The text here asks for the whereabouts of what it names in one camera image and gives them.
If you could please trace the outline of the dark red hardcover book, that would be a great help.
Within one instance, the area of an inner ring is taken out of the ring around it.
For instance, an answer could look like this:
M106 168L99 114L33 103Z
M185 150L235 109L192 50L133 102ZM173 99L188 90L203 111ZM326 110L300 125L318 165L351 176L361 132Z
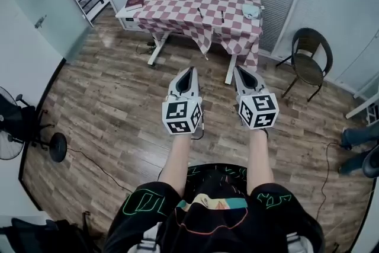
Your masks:
M126 11L131 11L142 8L144 6L144 3L145 0L127 0L124 8Z

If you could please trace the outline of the brown wicker chair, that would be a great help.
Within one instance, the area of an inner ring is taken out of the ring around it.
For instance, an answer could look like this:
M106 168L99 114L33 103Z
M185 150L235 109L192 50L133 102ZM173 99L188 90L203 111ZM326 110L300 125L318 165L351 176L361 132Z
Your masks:
M322 69L315 61L314 56L319 47L322 47L326 55L326 65ZM313 97L319 93L325 76L329 73L333 65L333 54L329 43L324 36L312 28L300 28L293 36L291 44L291 54L275 67L279 67L286 61L291 60L296 77L282 94L284 98L294 84L301 80L311 86L316 86L317 90L307 99L311 101Z

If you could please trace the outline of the white shelf unit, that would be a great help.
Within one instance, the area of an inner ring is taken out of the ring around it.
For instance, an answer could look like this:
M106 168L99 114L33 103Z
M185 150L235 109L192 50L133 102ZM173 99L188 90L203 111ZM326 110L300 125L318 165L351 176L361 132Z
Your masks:
M371 105L375 104L377 101L379 101L379 83L378 83L378 87L377 87L377 92L372 97L370 97L369 99L365 100L362 104L360 104L359 106L357 106L356 108L354 108L352 111L350 111L349 113L347 113L345 115L345 118L346 119L352 118L353 116L357 115L361 111L366 110Z

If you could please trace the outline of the person in black shirt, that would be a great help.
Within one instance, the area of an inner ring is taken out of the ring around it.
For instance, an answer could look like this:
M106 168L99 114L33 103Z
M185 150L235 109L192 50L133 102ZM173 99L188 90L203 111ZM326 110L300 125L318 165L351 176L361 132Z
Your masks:
M247 170L191 166L180 196L169 184L140 185L120 207L104 253L325 252L318 222L285 187L266 183L247 193Z

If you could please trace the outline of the black standing fan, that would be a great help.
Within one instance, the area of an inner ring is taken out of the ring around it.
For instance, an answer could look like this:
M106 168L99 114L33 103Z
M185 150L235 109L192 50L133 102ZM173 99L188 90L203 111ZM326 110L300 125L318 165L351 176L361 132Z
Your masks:
M49 142L43 141L41 131L54 124L42 124L42 117L47 110L37 112L35 106L29 105L23 96L12 95L0 87L0 160L12 160L22 151L26 143L49 152L53 161L62 162L67 153L67 141L63 133L54 133Z

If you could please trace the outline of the light blue pouch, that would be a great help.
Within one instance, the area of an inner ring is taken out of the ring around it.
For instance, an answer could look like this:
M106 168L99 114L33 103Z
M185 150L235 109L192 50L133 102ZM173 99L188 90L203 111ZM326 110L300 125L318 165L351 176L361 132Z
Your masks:
M242 5L242 14L248 20L257 20L261 17L262 8L251 4Z

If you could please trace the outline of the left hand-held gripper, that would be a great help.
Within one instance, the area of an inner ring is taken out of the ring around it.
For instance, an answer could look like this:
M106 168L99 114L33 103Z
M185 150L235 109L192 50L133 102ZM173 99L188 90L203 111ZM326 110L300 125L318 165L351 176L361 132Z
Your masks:
M191 66L180 71L171 80L168 93L162 103L162 122L169 134L189 134L192 139L201 139L204 113L197 68Z

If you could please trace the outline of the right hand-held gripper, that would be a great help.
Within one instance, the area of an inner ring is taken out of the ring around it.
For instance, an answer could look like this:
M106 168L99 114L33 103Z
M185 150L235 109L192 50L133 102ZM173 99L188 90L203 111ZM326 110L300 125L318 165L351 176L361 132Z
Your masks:
M272 127L279 114L276 95L264 89L266 85L263 78L251 68L236 66L233 75L241 125L250 130Z

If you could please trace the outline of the black backpack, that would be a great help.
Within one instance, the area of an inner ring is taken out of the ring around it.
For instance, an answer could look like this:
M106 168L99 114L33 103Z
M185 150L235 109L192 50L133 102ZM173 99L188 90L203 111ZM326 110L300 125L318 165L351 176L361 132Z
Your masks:
M82 227L67 220L46 220L43 225L12 218L11 224L0 228L14 253L101 253L90 235L87 217L82 213Z

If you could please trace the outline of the person's left forearm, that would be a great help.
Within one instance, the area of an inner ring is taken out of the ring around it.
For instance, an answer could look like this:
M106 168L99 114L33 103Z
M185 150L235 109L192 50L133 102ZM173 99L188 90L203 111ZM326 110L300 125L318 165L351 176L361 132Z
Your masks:
M170 185L180 197L184 195L187 182L191 137L191 134L174 136L170 153L158 178L159 182Z

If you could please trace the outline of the person's right forearm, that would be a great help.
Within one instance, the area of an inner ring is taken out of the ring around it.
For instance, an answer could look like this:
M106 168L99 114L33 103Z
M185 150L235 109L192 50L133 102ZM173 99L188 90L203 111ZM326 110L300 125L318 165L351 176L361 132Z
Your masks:
M267 134L262 129L249 131L249 155L246 176L246 191L252 191L262 184L273 183L274 175L269 163Z

